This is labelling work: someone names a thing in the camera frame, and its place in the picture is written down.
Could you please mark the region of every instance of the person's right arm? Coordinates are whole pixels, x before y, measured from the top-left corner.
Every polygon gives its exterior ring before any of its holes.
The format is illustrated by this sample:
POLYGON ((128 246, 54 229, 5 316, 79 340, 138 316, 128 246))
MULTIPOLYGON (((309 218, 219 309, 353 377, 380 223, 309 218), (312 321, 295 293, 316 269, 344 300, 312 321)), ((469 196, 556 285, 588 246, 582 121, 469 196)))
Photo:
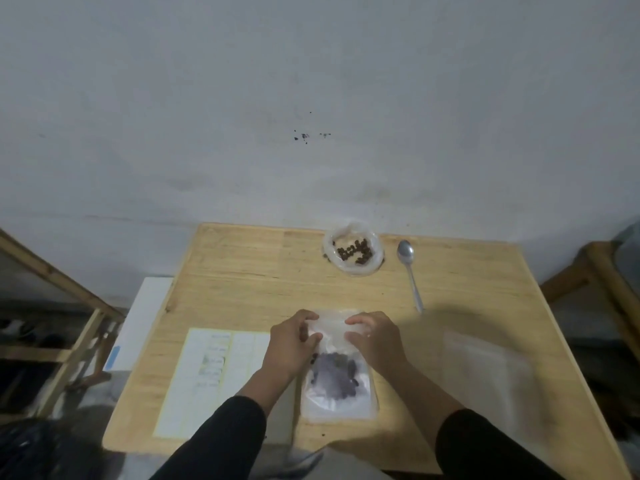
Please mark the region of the person's right arm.
POLYGON ((395 389, 447 478, 562 479, 412 366, 400 330, 384 313, 354 315, 346 323, 363 323, 369 329, 364 335, 347 332, 345 338, 395 389))

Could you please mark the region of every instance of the black shirt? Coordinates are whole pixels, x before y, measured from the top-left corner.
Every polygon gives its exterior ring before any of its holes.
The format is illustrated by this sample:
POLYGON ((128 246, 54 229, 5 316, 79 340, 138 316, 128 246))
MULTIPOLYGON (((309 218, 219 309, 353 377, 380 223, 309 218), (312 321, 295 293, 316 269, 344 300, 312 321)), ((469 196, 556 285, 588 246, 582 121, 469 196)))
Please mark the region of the black shirt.
MULTIPOLYGON (((151 480, 245 479, 262 446, 267 418, 244 396, 220 406, 151 480)), ((471 410, 445 419, 436 459, 448 479, 562 480, 551 468, 471 410)))

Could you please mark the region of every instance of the wooden frame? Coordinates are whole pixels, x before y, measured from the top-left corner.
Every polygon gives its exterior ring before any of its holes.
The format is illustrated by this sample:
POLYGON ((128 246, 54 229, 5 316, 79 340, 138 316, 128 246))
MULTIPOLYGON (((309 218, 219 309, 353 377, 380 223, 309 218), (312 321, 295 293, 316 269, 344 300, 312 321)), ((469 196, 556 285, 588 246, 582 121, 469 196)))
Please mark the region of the wooden frame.
POLYGON ((590 242, 578 252, 571 265, 542 283, 540 289, 551 304, 582 286, 593 285, 605 298, 620 336, 640 362, 640 298, 613 264, 615 249, 613 242, 590 242))
MULTIPOLYGON (((0 358, 2 359, 28 362, 58 362, 61 364, 53 380, 47 386, 47 390, 41 396, 35 411, 35 416, 37 417, 48 417, 65 387, 84 388, 108 381, 111 378, 111 375, 103 372, 102 369, 117 337, 117 327, 124 322, 125 316, 119 310, 91 293, 91 291, 73 281, 69 276, 50 265, 50 263, 28 250, 2 229, 0 229, 0 251, 41 277, 44 281, 51 283, 93 309, 91 318, 85 324, 84 329, 71 349, 0 346, 0 358), (107 321, 112 322, 112 324, 108 324, 108 331, 105 331, 104 323, 107 321), (77 370, 78 364, 82 360, 89 359, 89 347, 94 338, 97 338, 97 357, 94 373, 69 385, 68 382, 77 370)), ((25 415, 0 415, 0 424, 22 417, 25 417, 25 415)))

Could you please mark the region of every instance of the table top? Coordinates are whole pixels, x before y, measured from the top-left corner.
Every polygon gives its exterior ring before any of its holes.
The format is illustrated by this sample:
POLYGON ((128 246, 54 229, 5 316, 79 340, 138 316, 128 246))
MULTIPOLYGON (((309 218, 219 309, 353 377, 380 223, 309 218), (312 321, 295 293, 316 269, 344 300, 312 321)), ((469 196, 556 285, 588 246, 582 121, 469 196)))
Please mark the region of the table top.
MULTIPOLYGON (((138 362, 116 405, 103 446, 171 454, 183 441, 153 437, 189 328, 268 331, 299 308, 386 312, 411 362, 439 382, 445 329, 506 346, 531 361, 545 411, 549 463, 567 479, 629 478, 613 438, 555 319, 516 245, 382 235, 386 260, 350 277, 322 256, 315 230, 200 225, 138 362), (397 243, 415 249, 424 302, 418 316, 397 243)), ((374 374, 375 422, 310 424, 298 418, 294 445, 332 447, 388 470, 439 472, 398 396, 374 374)))

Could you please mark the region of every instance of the white wall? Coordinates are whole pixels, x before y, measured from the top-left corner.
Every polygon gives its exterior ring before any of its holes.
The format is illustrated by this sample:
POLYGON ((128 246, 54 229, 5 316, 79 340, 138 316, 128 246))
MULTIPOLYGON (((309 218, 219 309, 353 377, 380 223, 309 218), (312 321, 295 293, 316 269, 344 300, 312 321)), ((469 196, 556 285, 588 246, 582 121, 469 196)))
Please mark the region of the white wall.
POLYGON ((0 226, 116 305, 201 221, 517 241, 544 278, 640 214, 639 13, 0 0, 0 226))

